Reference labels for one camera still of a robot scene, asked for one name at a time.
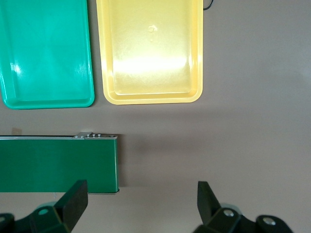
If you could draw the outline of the green belt mini conveyor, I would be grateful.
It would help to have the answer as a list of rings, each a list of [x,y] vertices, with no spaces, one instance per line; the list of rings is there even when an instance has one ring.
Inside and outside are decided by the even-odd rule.
[[[113,134],[1,135],[0,192],[65,192],[86,180],[89,193],[119,191]]]

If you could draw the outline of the yellow plastic tray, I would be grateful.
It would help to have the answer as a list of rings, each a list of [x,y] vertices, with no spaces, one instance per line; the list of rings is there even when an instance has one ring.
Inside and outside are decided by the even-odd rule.
[[[96,0],[105,98],[190,103],[203,91],[204,0]]]

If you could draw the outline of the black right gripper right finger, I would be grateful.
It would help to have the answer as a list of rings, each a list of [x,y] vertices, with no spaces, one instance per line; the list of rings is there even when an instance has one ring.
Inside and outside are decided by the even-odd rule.
[[[193,233],[292,233],[276,216],[260,215],[251,221],[233,208],[222,207],[208,182],[198,182],[197,207],[203,224]]]

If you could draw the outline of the green plastic tray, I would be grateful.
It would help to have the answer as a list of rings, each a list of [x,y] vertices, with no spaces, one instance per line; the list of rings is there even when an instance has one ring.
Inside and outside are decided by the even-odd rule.
[[[87,0],[0,0],[0,89],[10,109],[94,102]]]

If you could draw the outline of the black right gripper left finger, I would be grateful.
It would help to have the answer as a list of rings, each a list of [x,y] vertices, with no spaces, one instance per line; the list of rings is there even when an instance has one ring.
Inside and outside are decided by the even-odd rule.
[[[71,233],[87,205],[87,181],[78,180],[54,205],[39,207],[24,218],[0,213],[0,233]]]

